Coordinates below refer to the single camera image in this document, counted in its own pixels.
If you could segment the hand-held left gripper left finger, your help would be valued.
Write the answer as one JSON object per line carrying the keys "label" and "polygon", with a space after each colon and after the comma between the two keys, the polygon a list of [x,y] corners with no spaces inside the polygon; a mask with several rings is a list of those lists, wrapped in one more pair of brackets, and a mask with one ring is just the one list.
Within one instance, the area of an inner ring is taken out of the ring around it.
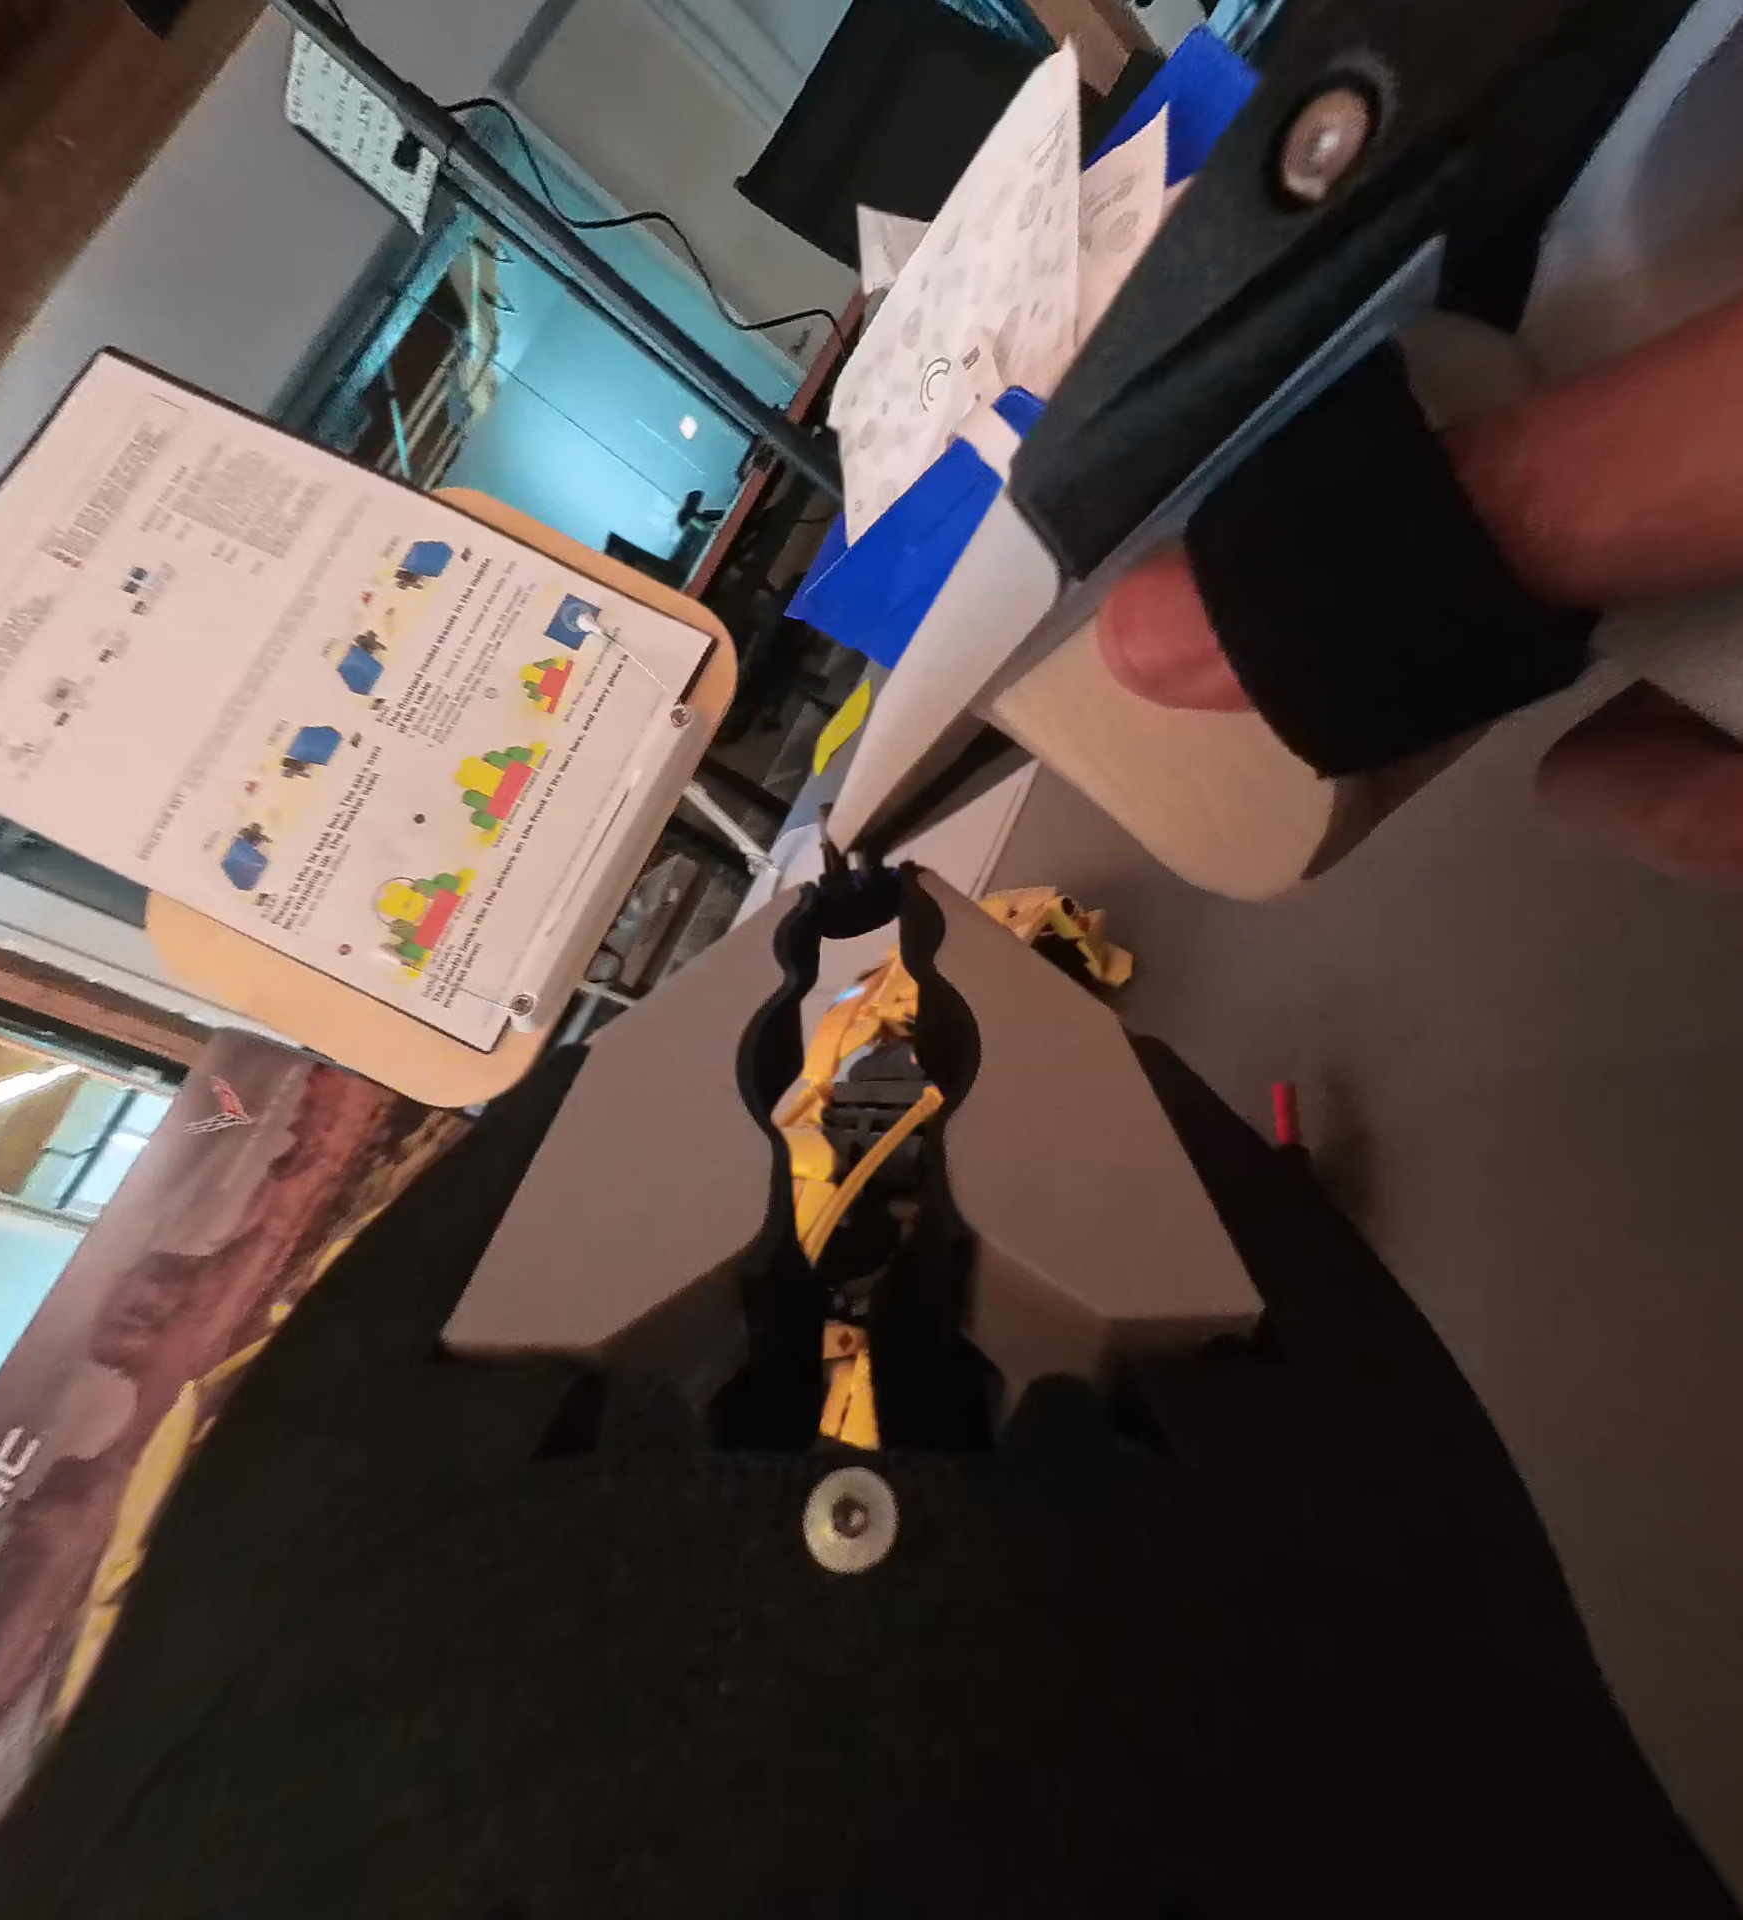
{"label": "hand-held left gripper left finger", "polygon": [[799,884],[589,1049],[441,1338],[596,1372],[820,1368],[775,1120],[802,1066],[820,951]]}

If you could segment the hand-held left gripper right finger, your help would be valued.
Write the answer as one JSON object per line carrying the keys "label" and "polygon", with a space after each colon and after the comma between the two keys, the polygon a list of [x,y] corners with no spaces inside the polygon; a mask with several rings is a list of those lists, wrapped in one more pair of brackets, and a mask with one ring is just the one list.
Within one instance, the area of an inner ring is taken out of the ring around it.
{"label": "hand-held left gripper right finger", "polygon": [[923,897],[945,923],[934,968],[977,1023],[945,1129],[977,1237],[972,1346],[1005,1386],[1104,1386],[1257,1332],[1263,1299],[1123,1020],[937,873]]}

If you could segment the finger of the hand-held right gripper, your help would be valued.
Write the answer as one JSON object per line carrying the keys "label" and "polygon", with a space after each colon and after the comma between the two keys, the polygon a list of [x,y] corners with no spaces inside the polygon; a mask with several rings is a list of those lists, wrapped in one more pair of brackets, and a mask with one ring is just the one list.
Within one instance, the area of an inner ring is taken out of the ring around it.
{"label": "finger of the hand-held right gripper", "polygon": [[895,855],[1027,763],[988,709],[1056,594],[1051,548],[1000,495],[872,701],[826,822],[836,855]]}

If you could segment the black toy connector piece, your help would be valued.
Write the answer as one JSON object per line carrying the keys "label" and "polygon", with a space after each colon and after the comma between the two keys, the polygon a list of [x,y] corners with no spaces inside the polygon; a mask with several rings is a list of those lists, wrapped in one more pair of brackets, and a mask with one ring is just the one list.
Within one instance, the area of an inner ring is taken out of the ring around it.
{"label": "black toy connector piece", "polygon": [[845,855],[820,838],[820,873],[815,882],[815,925],[826,942],[879,934],[901,916],[901,871],[876,855]]}

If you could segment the person's right hand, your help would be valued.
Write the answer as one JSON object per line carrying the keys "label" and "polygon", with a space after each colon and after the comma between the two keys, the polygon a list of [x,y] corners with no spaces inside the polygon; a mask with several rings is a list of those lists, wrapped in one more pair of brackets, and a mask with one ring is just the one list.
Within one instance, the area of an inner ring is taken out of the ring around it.
{"label": "person's right hand", "polygon": [[1253,712],[1319,777],[1429,781],[1568,685],[1602,612],[1743,589],[1743,297],[1435,428],[1378,347],[1101,602],[1167,712]]}

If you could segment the blue plastic bin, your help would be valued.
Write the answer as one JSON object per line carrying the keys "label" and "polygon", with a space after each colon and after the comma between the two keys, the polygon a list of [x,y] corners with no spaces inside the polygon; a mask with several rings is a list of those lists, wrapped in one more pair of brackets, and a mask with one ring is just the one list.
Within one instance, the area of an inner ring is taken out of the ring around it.
{"label": "blue plastic bin", "polygon": [[[1213,29],[1195,26],[1154,80],[1140,87],[1136,100],[1114,116],[1107,133],[1092,139],[1083,129],[1083,163],[1114,153],[1154,111],[1167,111],[1167,182],[1188,192],[1253,87],[1253,64]],[[929,226],[860,207],[860,244],[870,244],[864,285],[887,297]],[[1005,387],[1005,394],[954,428],[947,451],[860,541],[844,535],[841,514],[792,594],[792,618],[859,649],[864,660],[895,668],[988,503],[1002,495],[1016,451],[1046,408],[1051,399]]]}

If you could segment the white printed paper bag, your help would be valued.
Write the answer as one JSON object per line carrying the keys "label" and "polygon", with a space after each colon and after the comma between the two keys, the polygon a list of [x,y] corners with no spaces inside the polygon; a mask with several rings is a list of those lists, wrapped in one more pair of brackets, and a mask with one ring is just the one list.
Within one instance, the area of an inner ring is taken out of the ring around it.
{"label": "white printed paper bag", "polygon": [[1183,195],[1169,120],[1083,163],[1077,47],[1046,57],[908,255],[832,393],[860,541],[1005,387],[1051,399]]}

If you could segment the black monitor panel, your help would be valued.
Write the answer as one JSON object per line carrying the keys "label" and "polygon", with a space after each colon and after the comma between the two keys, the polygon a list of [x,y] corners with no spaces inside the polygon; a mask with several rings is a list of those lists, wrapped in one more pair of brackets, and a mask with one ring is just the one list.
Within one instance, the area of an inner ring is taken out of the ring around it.
{"label": "black monitor panel", "polygon": [[1051,36],[1027,43],[947,5],[851,5],[735,184],[759,215],[859,272],[859,210],[937,216],[1051,53]]}

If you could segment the person's white shirt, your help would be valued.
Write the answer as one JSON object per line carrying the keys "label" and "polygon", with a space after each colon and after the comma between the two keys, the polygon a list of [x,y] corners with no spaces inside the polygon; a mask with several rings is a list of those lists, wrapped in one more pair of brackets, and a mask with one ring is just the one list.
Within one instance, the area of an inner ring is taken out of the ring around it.
{"label": "person's white shirt", "polygon": [[1543,380],[1743,297],[1743,5],[1696,5],[1539,238],[1520,343]]}

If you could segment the black printed toy box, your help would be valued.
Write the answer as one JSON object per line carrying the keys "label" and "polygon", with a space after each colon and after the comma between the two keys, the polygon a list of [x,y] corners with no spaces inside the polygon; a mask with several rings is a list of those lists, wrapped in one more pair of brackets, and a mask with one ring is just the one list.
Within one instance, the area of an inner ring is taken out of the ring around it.
{"label": "black printed toy box", "polygon": [[464,1132],[252,1032],[212,1037],[0,1364],[0,1815],[238,1378]]}

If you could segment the wooden board document stand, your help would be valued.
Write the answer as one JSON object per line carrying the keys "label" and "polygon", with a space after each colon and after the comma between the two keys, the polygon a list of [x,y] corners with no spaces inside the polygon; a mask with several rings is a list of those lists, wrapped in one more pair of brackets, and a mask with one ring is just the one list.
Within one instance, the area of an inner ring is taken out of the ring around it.
{"label": "wooden board document stand", "polygon": [[429,1106],[533,1066],[735,682],[684,591],[120,347],[0,474],[0,819],[145,889],[171,992]]}

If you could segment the black metal rail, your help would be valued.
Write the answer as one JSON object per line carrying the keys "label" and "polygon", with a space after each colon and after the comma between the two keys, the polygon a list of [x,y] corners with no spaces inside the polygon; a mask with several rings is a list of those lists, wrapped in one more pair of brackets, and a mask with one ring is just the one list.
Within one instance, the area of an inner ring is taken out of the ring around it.
{"label": "black metal rail", "polygon": [[809,428],[768,408],[735,371],[703,347],[669,312],[661,312],[625,272],[618,272],[549,195],[525,184],[445,100],[408,82],[325,5],[278,5],[285,23],[310,36],[344,77],[364,82],[394,120],[437,157],[441,179],[540,267],[562,272],[582,285],[620,334],[664,362],[715,414],[746,428],[809,486],[844,502],[836,451]]}

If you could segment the white printed wall sheet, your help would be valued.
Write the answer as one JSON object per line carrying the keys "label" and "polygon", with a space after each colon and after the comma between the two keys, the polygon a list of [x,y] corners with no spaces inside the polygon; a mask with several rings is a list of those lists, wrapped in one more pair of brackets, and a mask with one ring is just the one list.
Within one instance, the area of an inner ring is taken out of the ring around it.
{"label": "white printed wall sheet", "polygon": [[441,158],[314,36],[292,31],[285,120],[385,204],[410,232],[429,228]]}

